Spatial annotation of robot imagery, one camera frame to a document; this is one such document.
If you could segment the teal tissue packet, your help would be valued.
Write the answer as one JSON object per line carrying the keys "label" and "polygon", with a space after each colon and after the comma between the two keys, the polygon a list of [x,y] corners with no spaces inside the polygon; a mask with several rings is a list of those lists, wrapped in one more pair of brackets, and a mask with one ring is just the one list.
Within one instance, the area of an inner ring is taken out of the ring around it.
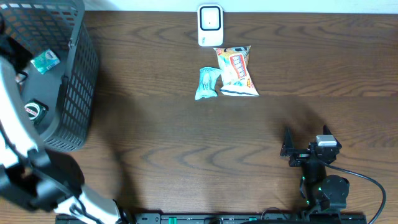
{"label": "teal tissue packet", "polygon": [[34,57],[30,62],[37,69],[37,71],[43,75],[54,66],[58,65],[60,63],[60,59],[57,57],[55,52],[47,49],[40,55]]}

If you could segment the light green pouch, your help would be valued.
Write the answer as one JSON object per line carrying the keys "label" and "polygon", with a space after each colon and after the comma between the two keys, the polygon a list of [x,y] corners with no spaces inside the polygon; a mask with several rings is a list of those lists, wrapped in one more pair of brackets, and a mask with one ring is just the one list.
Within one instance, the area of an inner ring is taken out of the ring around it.
{"label": "light green pouch", "polygon": [[217,97],[215,86],[218,77],[221,75],[221,70],[212,67],[203,67],[200,69],[200,79],[195,99]]}

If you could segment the yellow snack chip bag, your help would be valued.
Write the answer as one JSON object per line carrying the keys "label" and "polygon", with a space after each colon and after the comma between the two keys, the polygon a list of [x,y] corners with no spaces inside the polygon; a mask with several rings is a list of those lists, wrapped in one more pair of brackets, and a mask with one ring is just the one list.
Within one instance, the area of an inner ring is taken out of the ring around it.
{"label": "yellow snack chip bag", "polygon": [[259,96],[248,72],[247,64],[251,46],[214,48],[221,69],[223,86],[227,96]]}

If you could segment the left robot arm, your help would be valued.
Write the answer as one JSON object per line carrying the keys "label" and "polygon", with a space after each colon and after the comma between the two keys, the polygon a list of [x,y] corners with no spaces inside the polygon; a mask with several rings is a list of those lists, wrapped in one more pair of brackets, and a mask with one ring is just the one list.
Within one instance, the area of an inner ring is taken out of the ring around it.
{"label": "left robot arm", "polygon": [[15,81],[30,53],[1,32],[1,196],[28,211],[84,223],[129,223],[122,208],[89,188],[69,155],[45,147]]}

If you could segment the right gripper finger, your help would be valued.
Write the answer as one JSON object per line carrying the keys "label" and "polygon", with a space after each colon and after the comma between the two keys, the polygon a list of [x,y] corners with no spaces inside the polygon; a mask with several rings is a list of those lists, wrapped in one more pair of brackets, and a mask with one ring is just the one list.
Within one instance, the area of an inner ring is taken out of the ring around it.
{"label": "right gripper finger", "polygon": [[332,133],[331,133],[331,131],[330,131],[330,129],[328,128],[328,126],[327,125],[324,125],[323,126],[323,134],[326,134],[326,135],[329,135],[329,134],[331,134],[332,135]]}
{"label": "right gripper finger", "polygon": [[282,150],[290,150],[294,148],[294,142],[290,128],[286,127],[282,143]]}

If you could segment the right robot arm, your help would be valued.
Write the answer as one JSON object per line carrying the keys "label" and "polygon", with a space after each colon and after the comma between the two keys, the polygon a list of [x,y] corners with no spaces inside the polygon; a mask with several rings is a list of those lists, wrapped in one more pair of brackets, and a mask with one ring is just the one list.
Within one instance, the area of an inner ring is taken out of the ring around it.
{"label": "right robot arm", "polygon": [[323,134],[316,136],[306,149],[296,148],[290,129],[285,129],[280,156],[289,158],[289,166],[302,169],[299,189],[308,208],[301,212],[301,219],[314,222],[321,215],[338,218],[340,210],[346,208],[349,181],[326,174],[326,166],[336,160],[341,148],[326,125]]}

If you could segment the dark green balm box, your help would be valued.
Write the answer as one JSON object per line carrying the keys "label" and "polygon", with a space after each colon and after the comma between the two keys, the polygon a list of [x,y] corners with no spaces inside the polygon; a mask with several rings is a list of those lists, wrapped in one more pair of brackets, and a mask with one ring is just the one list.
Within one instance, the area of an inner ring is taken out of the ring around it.
{"label": "dark green balm box", "polygon": [[27,112],[30,121],[35,126],[42,122],[49,110],[47,105],[36,99],[29,100],[25,104],[24,109]]}

